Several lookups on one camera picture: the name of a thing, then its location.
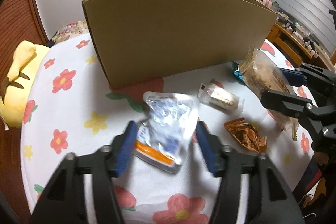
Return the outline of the silver red snack pouch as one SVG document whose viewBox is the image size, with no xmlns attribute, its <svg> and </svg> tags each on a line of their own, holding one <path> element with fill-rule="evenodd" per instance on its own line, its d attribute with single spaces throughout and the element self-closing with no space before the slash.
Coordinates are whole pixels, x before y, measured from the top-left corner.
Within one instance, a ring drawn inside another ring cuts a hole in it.
<svg viewBox="0 0 336 224">
<path fill-rule="evenodd" d="M 180 171 L 195 132 L 200 102 L 181 93 L 145 92 L 148 112 L 140 121 L 134 154 L 165 172 Z"/>
</svg>

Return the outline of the copper foil snack packet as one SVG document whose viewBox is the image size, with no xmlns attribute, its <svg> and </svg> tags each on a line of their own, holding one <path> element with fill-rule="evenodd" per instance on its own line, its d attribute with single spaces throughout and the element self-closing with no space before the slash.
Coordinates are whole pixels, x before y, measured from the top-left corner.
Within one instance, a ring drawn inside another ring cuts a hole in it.
<svg viewBox="0 0 336 224">
<path fill-rule="evenodd" d="M 245 118 L 238 118 L 224 123 L 225 129 L 245 149 L 257 153 L 266 153 L 267 137 L 261 137 L 256 128 L 245 121 Z"/>
</svg>

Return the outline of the small white candy packet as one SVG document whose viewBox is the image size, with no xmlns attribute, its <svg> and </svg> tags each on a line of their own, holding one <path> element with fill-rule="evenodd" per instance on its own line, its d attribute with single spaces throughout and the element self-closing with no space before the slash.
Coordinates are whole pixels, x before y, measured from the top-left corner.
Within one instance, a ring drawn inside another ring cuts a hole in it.
<svg viewBox="0 0 336 224">
<path fill-rule="evenodd" d="M 231 114 L 240 115 L 244 109 L 244 100 L 214 84 L 201 84 L 198 99 L 202 104 L 216 106 Z"/>
</svg>

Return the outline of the floral bed sheet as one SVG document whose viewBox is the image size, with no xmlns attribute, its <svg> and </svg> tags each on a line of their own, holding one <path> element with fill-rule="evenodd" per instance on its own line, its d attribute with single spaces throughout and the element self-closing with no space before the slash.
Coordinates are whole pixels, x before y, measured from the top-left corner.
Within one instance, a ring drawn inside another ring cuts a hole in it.
<svg viewBox="0 0 336 224">
<path fill-rule="evenodd" d="M 87 22 L 85 20 L 80 20 L 78 22 L 73 22 L 60 28 L 51 38 L 51 41 L 55 44 L 58 44 L 76 36 L 86 34 L 88 32 L 89 28 L 87 26 Z"/>
</svg>

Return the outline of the white fruit-print cloth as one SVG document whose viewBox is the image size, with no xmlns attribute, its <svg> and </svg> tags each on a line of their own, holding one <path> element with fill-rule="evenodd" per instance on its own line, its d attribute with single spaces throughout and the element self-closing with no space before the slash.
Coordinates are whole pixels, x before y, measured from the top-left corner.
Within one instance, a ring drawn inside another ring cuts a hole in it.
<svg viewBox="0 0 336 224">
<path fill-rule="evenodd" d="M 111 91 L 88 34 L 53 46 L 43 57 L 31 88 L 22 125 L 22 176 L 27 202 L 35 209 L 63 157 L 95 152 L 118 134 L 128 121 L 143 121 L 136 149 L 141 152 L 182 150 L 174 114 L 162 112 L 151 93 L 196 95 L 213 82 L 237 95 L 243 105 L 234 111 L 200 104 L 199 118 L 223 144 L 245 152 L 224 123 L 244 118 L 266 137 L 267 152 L 290 188 L 295 188 L 313 157 L 311 137 L 299 127 L 297 140 L 282 132 L 271 113 L 246 86 L 238 83 L 230 64 L 203 68 Z M 127 223 L 207 223 L 220 181 L 206 168 L 197 139 L 181 170 L 170 174 L 134 156 L 116 179 L 115 190 Z"/>
</svg>

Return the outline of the wooden sideboard cabinet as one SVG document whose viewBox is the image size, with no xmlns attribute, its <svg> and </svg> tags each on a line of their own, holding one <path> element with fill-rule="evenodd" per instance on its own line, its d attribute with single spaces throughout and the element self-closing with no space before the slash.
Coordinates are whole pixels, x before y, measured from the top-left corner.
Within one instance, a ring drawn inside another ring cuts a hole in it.
<svg viewBox="0 0 336 224">
<path fill-rule="evenodd" d="M 289 61 L 293 61 L 294 65 L 299 66 L 301 63 L 307 63 L 335 72 L 335 67 L 329 57 L 326 57 L 317 46 L 313 47 L 314 50 L 317 50 L 316 52 L 309 50 L 299 38 L 292 35 L 278 23 L 273 25 L 267 39 Z"/>
</svg>

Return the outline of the clear brown biscuit packet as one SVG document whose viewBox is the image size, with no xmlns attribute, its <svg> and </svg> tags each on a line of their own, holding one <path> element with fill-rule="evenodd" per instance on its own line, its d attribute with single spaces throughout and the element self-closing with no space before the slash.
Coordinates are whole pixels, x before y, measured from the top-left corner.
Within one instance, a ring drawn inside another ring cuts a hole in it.
<svg viewBox="0 0 336 224">
<path fill-rule="evenodd" d="M 295 94 L 282 71 L 263 51 L 257 48 L 249 49 L 247 56 L 239 64 L 239 70 L 244 83 L 258 98 L 261 98 L 262 93 L 266 90 Z M 291 136 L 293 141 L 296 141 L 299 127 L 298 119 L 290 118 L 275 110 L 271 110 L 270 113 L 280 126 L 280 130 Z"/>
</svg>

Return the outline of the yellow plush toy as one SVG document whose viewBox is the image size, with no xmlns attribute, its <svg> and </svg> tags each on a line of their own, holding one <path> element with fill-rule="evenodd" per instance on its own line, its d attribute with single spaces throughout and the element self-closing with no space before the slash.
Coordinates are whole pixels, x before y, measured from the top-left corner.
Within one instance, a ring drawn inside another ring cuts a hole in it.
<svg viewBox="0 0 336 224">
<path fill-rule="evenodd" d="M 30 90 L 49 47 L 27 40 L 19 43 L 13 62 L 1 82 L 1 118 L 5 128 L 20 128 Z"/>
</svg>

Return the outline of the pink thermos bottle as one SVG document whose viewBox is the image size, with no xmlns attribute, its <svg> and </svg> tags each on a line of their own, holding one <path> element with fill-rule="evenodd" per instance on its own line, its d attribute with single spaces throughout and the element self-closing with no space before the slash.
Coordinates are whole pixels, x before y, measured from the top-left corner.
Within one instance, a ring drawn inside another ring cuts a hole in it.
<svg viewBox="0 0 336 224">
<path fill-rule="evenodd" d="M 263 0 L 262 4 L 266 7 L 268 7 L 269 9 L 271 9 L 272 5 L 273 5 L 272 0 Z"/>
</svg>

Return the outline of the teal candy wrapper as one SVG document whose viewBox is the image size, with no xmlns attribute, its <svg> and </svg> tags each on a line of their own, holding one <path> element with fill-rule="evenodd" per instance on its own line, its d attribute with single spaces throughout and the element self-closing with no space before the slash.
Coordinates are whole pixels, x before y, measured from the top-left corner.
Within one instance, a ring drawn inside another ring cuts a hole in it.
<svg viewBox="0 0 336 224">
<path fill-rule="evenodd" d="M 241 84 L 245 85 L 243 75 L 239 69 L 239 64 L 236 61 L 232 61 L 232 73 Z"/>
</svg>

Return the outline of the brown cardboard box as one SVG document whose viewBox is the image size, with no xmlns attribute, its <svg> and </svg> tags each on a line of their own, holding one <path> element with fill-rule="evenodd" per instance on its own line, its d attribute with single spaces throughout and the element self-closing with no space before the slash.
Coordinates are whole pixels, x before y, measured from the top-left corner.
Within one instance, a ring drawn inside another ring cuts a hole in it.
<svg viewBox="0 0 336 224">
<path fill-rule="evenodd" d="M 83 0 L 82 7 L 113 89 L 241 60 L 277 17 L 255 0 Z"/>
</svg>

